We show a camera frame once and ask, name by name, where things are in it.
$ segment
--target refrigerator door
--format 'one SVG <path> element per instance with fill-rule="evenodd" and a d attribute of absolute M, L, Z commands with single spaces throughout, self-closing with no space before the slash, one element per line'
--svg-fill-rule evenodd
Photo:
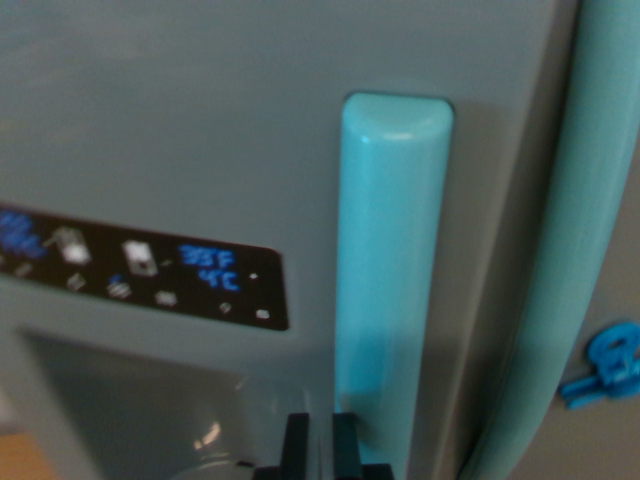
<path fill-rule="evenodd" d="M 640 144 L 591 304 L 563 383 L 593 374 L 586 347 L 603 329 L 640 320 Z M 567 410 L 556 398 L 513 480 L 580 478 L 632 480 L 640 476 L 640 398 L 601 400 Z"/>
<path fill-rule="evenodd" d="M 582 5 L 531 285 L 504 385 L 465 466 L 464 480 L 499 480 L 513 469 L 542 422 L 583 323 L 640 126 L 639 21 L 636 4 Z M 605 362 L 598 375 L 612 373 L 603 388 L 609 383 L 613 387 L 612 382 L 621 386 L 622 370 L 611 368 L 631 362 L 638 343 L 628 338 L 634 348 L 623 362 L 622 344 L 612 348 L 627 338 L 624 328 L 617 328 L 619 333 L 601 337 L 597 342 L 602 348 L 590 354 L 594 363 Z M 577 393 L 584 387 L 567 388 Z"/>
<path fill-rule="evenodd" d="M 340 116 L 374 92 L 455 114 L 407 473 L 455 478 L 490 403 L 465 359 L 492 391 L 517 324 L 576 2 L 0 6 L 0 203 L 270 248 L 286 286 L 277 331 L 5 271 L 0 382 L 60 475 L 165 480 L 214 438 L 275 465 L 282 418 L 304 409 L 307 477 L 331 477 Z"/>

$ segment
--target digital display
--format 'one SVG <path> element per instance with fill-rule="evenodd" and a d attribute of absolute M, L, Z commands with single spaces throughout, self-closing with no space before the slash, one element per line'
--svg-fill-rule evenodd
<path fill-rule="evenodd" d="M 274 250 L 0 205 L 0 273 L 164 311 L 286 330 Z"/>

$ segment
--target refrigerator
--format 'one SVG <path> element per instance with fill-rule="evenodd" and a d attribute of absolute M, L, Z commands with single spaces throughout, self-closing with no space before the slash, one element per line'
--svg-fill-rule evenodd
<path fill-rule="evenodd" d="M 65 480 L 638 478 L 639 27 L 0 1 L 21 428 Z"/>

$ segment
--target blue clip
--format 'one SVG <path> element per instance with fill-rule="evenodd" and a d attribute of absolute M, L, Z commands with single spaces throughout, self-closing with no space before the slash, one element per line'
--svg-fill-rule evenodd
<path fill-rule="evenodd" d="M 597 374 L 561 387 L 567 408 L 574 409 L 601 398 L 624 398 L 640 393 L 640 327 L 621 323 L 598 334 L 589 344 L 587 356 Z"/>

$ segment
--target turquoise door handle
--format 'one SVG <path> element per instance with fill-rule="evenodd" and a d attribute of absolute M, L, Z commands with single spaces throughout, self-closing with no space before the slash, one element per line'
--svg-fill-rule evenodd
<path fill-rule="evenodd" d="M 405 477 L 453 112 L 356 94 L 342 119 L 336 410 L 363 463 Z"/>
<path fill-rule="evenodd" d="M 639 125 L 640 2 L 587 0 L 512 362 L 461 479 L 503 480 L 542 422 L 596 285 Z"/>

